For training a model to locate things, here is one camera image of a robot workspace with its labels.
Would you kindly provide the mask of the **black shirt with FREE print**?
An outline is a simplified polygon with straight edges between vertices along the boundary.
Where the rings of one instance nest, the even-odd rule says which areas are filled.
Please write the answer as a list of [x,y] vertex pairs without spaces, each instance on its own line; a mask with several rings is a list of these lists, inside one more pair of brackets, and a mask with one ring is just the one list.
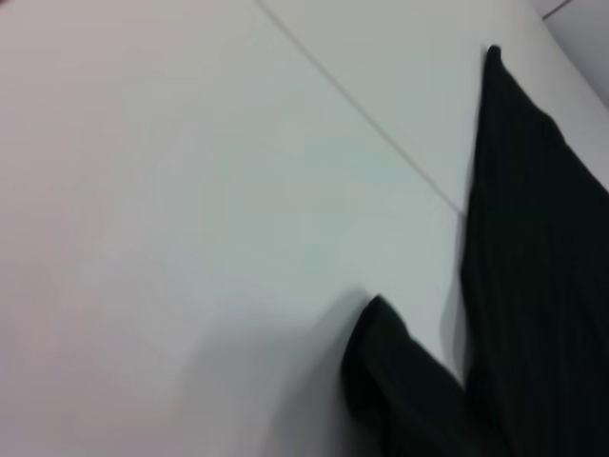
[[383,457],[609,457],[609,191],[486,53],[462,245],[464,384],[382,297],[341,365]]

